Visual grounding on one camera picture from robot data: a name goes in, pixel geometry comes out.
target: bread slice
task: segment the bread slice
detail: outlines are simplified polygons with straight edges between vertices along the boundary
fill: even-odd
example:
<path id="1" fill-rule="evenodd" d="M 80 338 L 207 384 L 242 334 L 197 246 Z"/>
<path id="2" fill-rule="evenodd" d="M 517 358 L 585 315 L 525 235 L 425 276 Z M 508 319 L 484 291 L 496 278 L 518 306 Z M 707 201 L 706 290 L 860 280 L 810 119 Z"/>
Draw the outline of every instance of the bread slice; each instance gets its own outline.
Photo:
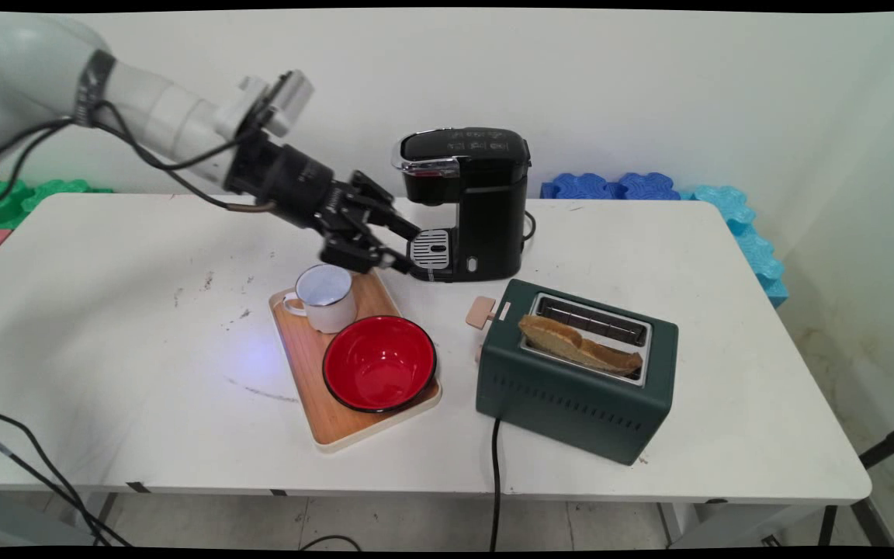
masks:
<path id="1" fill-rule="evenodd" d="M 590 339 L 582 339 L 579 348 L 582 363 L 596 369 L 609 371 L 618 375 L 629 375 L 643 365 L 643 357 L 639 353 L 627 353 L 595 343 Z"/>
<path id="2" fill-rule="evenodd" d="M 519 319 L 519 330 L 535 347 L 588 367 L 627 375 L 643 365 L 639 353 L 625 353 L 583 339 L 578 330 L 543 316 L 525 315 Z"/>
<path id="3" fill-rule="evenodd" d="M 579 362 L 581 333 L 571 326 L 562 325 L 550 318 L 527 314 L 519 319 L 519 329 L 534 346 L 559 357 Z"/>

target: toaster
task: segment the toaster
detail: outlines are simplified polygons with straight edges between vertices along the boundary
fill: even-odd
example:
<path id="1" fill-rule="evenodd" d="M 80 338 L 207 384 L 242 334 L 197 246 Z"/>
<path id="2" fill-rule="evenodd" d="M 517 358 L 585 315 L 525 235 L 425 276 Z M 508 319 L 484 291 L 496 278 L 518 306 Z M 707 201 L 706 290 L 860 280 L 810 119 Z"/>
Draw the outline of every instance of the toaster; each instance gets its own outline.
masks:
<path id="1" fill-rule="evenodd" d="M 632 464 L 671 410 L 678 326 L 512 279 L 494 300 L 478 297 L 469 325 L 492 321 L 479 354 L 475 408 L 590 453 Z M 528 342 L 526 314 L 546 316 L 643 364 L 618 375 L 569 361 Z"/>

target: toaster lever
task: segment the toaster lever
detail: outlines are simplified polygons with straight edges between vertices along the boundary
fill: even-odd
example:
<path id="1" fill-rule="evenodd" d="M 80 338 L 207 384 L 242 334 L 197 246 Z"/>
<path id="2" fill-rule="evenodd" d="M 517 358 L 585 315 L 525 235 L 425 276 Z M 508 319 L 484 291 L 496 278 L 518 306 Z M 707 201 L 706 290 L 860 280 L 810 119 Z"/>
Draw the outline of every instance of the toaster lever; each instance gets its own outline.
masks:
<path id="1" fill-rule="evenodd" d="M 496 307 L 496 300 L 493 298 L 475 297 L 475 302 L 471 304 L 465 322 L 479 330 L 485 328 L 485 322 L 493 321 L 496 317 L 496 314 L 492 312 L 493 307 Z"/>

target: bowl rim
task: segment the bowl rim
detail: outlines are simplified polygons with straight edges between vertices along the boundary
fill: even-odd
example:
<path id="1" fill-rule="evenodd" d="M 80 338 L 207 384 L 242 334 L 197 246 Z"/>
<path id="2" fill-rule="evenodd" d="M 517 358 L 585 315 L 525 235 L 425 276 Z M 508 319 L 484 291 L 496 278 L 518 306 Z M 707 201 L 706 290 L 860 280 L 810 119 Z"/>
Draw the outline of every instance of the bowl rim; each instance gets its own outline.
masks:
<path id="1" fill-rule="evenodd" d="M 343 398 L 338 396 L 337 392 L 334 391 L 332 386 L 330 386 L 330 381 L 327 379 L 327 376 L 326 376 L 326 358 L 327 358 L 327 355 L 330 355 L 330 348 L 333 347 L 333 342 L 336 341 L 336 339 L 338 337 L 340 337 L 340 335 L 343 334 L 345 332 L 345 330 L 347 330 L 351 326 L 357 325 L 357 323 L 359 323 L 359 322 L 369 321 L 369 319 L 372 319 L 372 318 L 397 318 L 397 319 L 400 319 L 400 321 L 406 321 L 408 323 L 411 323 L 411 325 L 413 325 L 419 329 L 419 332 L 422 332 L 423 335 L 426 336 L 426 341 L 428 341 L 430 344 L 430 350 L 433 351 L 433 364 L 430 365 L 430 371 L 429 371 L 429 373 L 427 373 L 426 381 L 423 382 L 422 385 L 420 385 L 419 389 L 416 390 L 415 393 L 413 393 L 411 396 L 409 396 L 407 399 L 405 399 L 401 403 L 393 404 L 393 406 L 388 406 L 388 407 L 382 408 L 382 409 L 361 408 L 361 407 L 355 406 L 354 404 L 348 403 Z M 330 395 L 333 396 L 334 399 L 336 399 L 338 402 L 343 404 L 343 406 L 350 408 L 351 410 L 354 410 L 354 411 L 362 411 L 362 413 L 366 413 L 366 414 L 382 414 L 382 413 L 386 413 L 386 411 L 395 411 L 395 410 L 400 410 L 404 407 L 407 407 L 409 404 L 413 403 L 413 401 L 415 401 L 416 398 L 418 398 L 420 394 L 425 392 L 426 389 L 429 388 L 430 383 L 433 382 L 433 379 L 436 378 L 437 363 L 438 363 L 438 361 L 437 361 L 437 347 L 433 344 L 433 339 L 430 337 L 430 334 L 428 334 L 426 332 L 426 330 L 423 329 L 422 326 L 416 325 L 415 322 L 409 321 L 409 319 L 405 318 L 404 316 L 397 316 L 395 314 L 374 314 L 372 316 L 366 316 L 365 318 L 359 319 L 359 321 L 351 322 L 350 325 L 344 326 L 339 332 L 337 332 L 337 334 L 335 336 L 333 336 L 333 339 L 331 339 L 330 343 L 328 343 L 326 346 L 326 351 L 323 352 L 323 361 L 322 361 L 322 363 L 320 363 L 320 373 L 323 375 L 323 384 L 326 385 L 327 391 L 330 392 Z"/>

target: coffee maker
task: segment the coffee maker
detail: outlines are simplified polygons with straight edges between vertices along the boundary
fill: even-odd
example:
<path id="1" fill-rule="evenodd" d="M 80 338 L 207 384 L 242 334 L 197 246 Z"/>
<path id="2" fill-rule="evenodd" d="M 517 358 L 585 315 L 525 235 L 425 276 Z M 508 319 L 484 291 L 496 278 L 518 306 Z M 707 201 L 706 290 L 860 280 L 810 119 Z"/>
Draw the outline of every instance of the coffee maker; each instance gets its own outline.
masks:
<path id="1" fill-rule="evenodd" d="M 529 146 L 501 128 L 437 128 L 395 144 L 393 167 L 405 192 L 427 206 L 457 204 L 457 225 L 421 232 L 408 243 L 426 282 L 501 280 L 519 271 Z"/>

